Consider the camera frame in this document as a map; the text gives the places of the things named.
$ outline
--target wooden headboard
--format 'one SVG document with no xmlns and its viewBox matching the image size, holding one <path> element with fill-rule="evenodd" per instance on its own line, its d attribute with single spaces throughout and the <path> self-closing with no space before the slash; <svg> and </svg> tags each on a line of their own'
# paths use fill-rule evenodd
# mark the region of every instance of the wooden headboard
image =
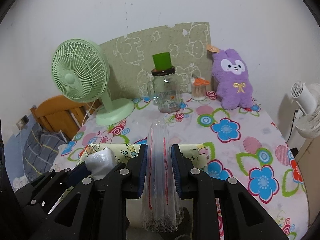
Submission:
<svg viewBox="0 0 320 240">
<path fill-rule="evenodd" d="M 90 109 L 91 103 L 77 103 L 71 101 L 63 95 L 49 98 L 40 104 L 37 108 L 30 109 L 36 121 L 46 128 L 48 131 L 59 132 L 63 131 L 70 139 L 72 139 L 78 132 L 79 126 L 73 119 L 71 113 L 74 115 L 80 126 L 84 119 L 86 110 Z M 97 100 L 93 108 L 100 106 Z"/>
</svg>

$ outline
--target white fan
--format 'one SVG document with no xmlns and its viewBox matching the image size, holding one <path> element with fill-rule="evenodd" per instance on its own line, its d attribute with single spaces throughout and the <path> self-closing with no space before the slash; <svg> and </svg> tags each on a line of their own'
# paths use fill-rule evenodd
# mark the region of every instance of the white fan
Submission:
<svg viewBox="0 0 320 240">
<path fill-rule="evenodd" d="M 320 84 L 306 86 L 301 81 L 291 88 L 291 96 L 298 103 L 301 112 L 296 123 L 298 133 L 304 138 L 315 138 L 320 135 Z"/>
</svg>

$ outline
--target plush toy foot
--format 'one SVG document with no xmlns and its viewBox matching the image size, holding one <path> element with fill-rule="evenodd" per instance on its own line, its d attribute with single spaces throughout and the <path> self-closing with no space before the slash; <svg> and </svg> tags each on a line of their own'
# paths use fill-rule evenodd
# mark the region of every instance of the plush toy foot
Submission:
<svg viewBox="0 0 320 240">
<path fill-rule="evenodd" d="M 250 108 L 253 106 L 252 98 L 247 97 L 247 98 L 241 98 L 239 106 L 241 108 Z"/>
<path fill-rule="evenodd" d="M 239 100 L 235 98 L 223 98 L 221 101 L 221 106 L 225 110 L 232 110 L 238 107 Z"/>
</svg>

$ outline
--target orange tag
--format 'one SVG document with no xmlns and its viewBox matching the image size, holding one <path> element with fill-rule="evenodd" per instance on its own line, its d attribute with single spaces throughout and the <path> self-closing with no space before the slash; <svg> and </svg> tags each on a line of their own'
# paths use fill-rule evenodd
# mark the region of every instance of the orange tag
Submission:
<svg viewBox="0 0 320 240">
<path fill-rule="evenodd" d="M 215 46 L 210 45 L 210 44 L 207 44 L 207 50 L 211 51 L 211 52 L 219 53 L 219 49 Z"/>
</svg>

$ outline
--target plush toy ear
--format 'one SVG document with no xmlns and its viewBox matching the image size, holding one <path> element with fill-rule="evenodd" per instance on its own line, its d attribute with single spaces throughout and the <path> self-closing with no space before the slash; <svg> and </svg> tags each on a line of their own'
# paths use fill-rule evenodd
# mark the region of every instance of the plush toy ear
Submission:
<svg viewBox="0 0 320 240">
<path fill-rule="evenodd" d="M 227 49 L 226 54 L 230 58 L 241 59 L 239 53 L 236 52 L 234 49 Z"/>
<path fill-rule="evenodd" d="M 216 58 L 224 58 L 224 57 L 227 57 L 227 54 L 222 49 L 219 50 L 219 53 L 212 53 L 213 60 L 215 60 Z"/>
</svg>

